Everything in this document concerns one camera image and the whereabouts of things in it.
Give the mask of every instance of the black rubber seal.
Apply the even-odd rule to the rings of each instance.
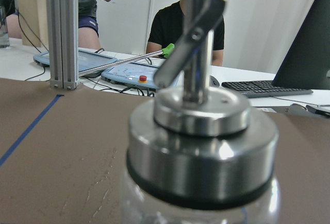
[[[128,151],[126,154],[126,165],[127,170],[131,178],[135,181],[135,183],[153,197],[179,207],[196,210],[226,210],[246,205],[258,199],[263,193],[265,193],[265,191],[270,187],[270,184],[273,179],[273,173],[271,173],[269,179],[263,185],[245,195],[241,195],[235,198],[228,198],[224,201],[214,201],[195,197],[178,196],[176,194],[164,191],[163,189],[158,188],[154,184],[151,184],[150,182],[141,178],[135,172],[134,168],[131,165]]]

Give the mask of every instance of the computer monitor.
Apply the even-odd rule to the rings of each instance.
[[[272,85],[330,90],[330,0],[314,0]]]

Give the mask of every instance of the blue tape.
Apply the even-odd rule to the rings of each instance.
[[[63,94],[57,94],[53,101],[39,114],[39,116],[27,127],[27,129],[20,135],[20,137],[10,146],[10,148],[5,152],[5,154],[0,158],[0,167],[4,162],[10,157],[14,150],[19,146],[19,144],[26,138],[26,136],[33,130],[37,123],[42,119],[42,117],[52,108],[52,106],[58,101],[58,99],[63,96]]]

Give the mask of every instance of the person's leg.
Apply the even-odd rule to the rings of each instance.
[[[101,48],[98,39],[98,24],[90,16],[79,16],[78,19],[78,46],[98,50]]]
[[[19,17],[16,14],[11,14],[6,17],[8,34],[11,38],[22,38],[22,32],[19,26]]]
[[[101,48],[96,31],[90,27],[81,27],[78,30],[79,47],[98,50]]]

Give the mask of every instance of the black keyboard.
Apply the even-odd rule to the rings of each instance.
[[[307,89],[286,89],[272,86],[272,80],[264,81],[230,81],[223,82],[221,86],[235,90],[247,98],[259,98],[269,96],[302,95],[312,94],[312,90]]]

